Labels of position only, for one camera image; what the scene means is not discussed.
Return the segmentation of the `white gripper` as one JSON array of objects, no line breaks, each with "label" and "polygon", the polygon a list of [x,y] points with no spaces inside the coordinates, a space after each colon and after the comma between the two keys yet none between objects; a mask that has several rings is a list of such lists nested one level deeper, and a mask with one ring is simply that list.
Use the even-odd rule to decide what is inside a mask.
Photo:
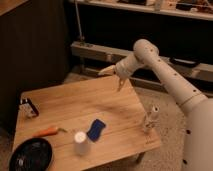
[{"label": "white gripper", "polygon": [[110,65],[99,71],[99,75],[116,75],[119,77],[117,91],[121,91],[125,81],[138,69],[138,62],[134,58],[125,58],[119,61],[115,66]]}]

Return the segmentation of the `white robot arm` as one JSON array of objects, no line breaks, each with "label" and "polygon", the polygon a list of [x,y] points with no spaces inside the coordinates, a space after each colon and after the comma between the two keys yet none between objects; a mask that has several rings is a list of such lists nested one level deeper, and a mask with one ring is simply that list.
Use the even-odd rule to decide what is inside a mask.
[{"label": "white robot arm", "polygon": [[117,75],[122,87],[136,70],[148,66],[187,116],[182,171],[213,171],[213,98],[187,81],[167,64],[158,48],[146,39],[133,45],[133,52],[102,69],[99,75]]}]

